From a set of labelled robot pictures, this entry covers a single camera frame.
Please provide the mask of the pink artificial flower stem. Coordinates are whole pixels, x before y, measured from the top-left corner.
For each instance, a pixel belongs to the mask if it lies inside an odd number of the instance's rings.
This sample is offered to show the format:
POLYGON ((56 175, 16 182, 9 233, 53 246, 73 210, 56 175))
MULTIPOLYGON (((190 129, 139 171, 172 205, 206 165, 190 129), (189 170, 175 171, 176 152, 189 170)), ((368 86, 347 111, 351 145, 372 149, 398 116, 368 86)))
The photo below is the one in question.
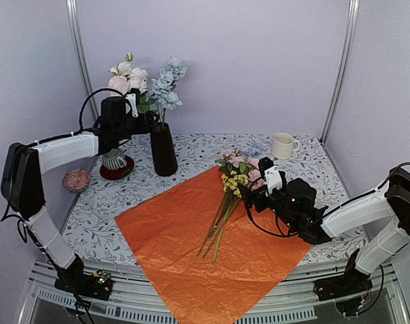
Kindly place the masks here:
POLYGON ((151 106, 154 104, 154 99, 150 99, 147 95, 148 83, 144 77, 132 77, 128 79, 126 76, 113 76, 108 82, 108 88, 115 89, 123 95, 134 93, 134 89, 139 91, 136 98, 139 100, 137 109, 139 113, 151 111, 151 106))

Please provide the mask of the blue artificial flower stem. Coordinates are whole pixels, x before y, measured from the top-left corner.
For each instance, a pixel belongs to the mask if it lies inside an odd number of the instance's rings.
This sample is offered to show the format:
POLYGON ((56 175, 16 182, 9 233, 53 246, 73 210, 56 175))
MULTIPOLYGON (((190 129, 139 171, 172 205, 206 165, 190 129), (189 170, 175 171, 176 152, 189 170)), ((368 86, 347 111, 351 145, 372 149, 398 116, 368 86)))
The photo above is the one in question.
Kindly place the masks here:
POLYGON ((165 61, 165 66, 159 69, 157 78, 151 79, 148 86, 148 97, 154 101, 161 128, 166 122, 167 111, 182 106, 182 101, 175 89, 178 82, 185 78, 186 73, 185 60, 171 55, 165 61))

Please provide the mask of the orange yellow wrapping paper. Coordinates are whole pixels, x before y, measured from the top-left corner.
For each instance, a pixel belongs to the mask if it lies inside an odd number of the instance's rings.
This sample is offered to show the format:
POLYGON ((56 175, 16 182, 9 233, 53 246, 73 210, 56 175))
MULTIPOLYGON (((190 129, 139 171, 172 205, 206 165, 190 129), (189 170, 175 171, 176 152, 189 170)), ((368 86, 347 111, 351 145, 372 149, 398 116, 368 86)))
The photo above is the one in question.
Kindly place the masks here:
POLYGON ((117 216, 143 272, 180 323, 233 323, 284 280, 311 246, 275 238, 274 213, 249 219, 243 206, 229 218, 215 263, 198 251, 223 197, 217 168, 117 216))

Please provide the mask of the white artificial flower stem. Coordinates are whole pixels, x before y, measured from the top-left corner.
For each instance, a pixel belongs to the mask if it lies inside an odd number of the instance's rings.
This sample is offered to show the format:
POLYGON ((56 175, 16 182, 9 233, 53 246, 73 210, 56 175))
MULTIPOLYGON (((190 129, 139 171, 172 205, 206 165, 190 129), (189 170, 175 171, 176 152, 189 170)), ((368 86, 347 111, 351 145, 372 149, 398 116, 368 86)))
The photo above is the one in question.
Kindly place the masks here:
POLYGON ((132 77, 144 77, 148 82, 148 72, 140 67, 134 67, 134 54, 128 53, 124 60, 109 68, 111 78, 113 76, 126 76, 128 79, 132 77))

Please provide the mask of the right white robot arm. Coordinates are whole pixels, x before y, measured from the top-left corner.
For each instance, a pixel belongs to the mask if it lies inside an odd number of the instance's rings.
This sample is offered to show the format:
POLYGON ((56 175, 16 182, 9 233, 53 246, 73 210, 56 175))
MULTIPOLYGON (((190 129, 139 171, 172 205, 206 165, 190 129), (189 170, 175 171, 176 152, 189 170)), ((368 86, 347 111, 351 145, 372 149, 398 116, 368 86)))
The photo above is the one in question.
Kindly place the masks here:
POLYGON ((244 185, 239 189, 247 212, 271 210, 276 220, 289 229, 280 237, 297 236, 311 245, 388 219, 376 237, 353 254, 350 270, 339 277, 338 289, 352 294, 363 285, 364 276, 410 243, 410 172, 404 169, 407 165, 394 167, 381 184, 331 209, 317 208, 316 190, 301 178, 287 181, 277 167, 260 170, 260 179, 265 183, 258 189, 244 185))

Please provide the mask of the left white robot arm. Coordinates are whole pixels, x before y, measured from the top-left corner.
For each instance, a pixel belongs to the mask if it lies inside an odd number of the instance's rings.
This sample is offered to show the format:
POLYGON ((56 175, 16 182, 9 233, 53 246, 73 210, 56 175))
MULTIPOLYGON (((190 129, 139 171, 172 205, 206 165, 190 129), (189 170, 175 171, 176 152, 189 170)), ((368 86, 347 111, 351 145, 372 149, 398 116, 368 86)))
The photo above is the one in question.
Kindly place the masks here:
POLYGON ((119 180, 134 168, 133 160, 120 146, 133 135, 144 131, 146 118, 138 112, 140 97, 136 93, 107 97, 101 103, 101 115, 91 128, 46 138, 30 144, 13 143, 5 160, 1 193, 7 209, 24 222, 36 245, 47 253, 56 266, 67 269, 64 283, 75 293, 89 288, 89 278, 71 267, 77 259, 65 243, 47 211, 42 175, 71 162, 102 157, 102 177, 119 180))

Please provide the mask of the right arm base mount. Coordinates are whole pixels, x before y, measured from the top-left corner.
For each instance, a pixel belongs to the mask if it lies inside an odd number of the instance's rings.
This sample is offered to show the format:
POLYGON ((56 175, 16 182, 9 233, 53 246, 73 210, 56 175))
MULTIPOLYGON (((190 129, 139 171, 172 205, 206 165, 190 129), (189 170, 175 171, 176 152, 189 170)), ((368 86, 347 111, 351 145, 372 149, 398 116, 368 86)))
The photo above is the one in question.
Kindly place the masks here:
POLYGON ((370 274, 358 271, 355 260, 360 249, 355 250, 349 257, 342 275, 318 279, 314 282, 314 293, 319 301, 330 300, 371 290, 373 285, 370 274))

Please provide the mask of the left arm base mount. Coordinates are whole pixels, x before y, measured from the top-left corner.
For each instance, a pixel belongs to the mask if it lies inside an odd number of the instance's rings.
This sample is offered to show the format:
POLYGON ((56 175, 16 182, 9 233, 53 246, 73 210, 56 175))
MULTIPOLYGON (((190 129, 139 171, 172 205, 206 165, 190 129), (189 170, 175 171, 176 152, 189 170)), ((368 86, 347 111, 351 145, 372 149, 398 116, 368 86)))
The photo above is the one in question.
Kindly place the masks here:
POLYGON ((54 268, 57 272, 54 287, 58 290, 98 300, 109 300, 114 281, 109 277, 105 278, 106 273, 101 270, 95 274, 84 273, 84 263, 77 254, 67 268, 61 268, 56 263, 54 268))

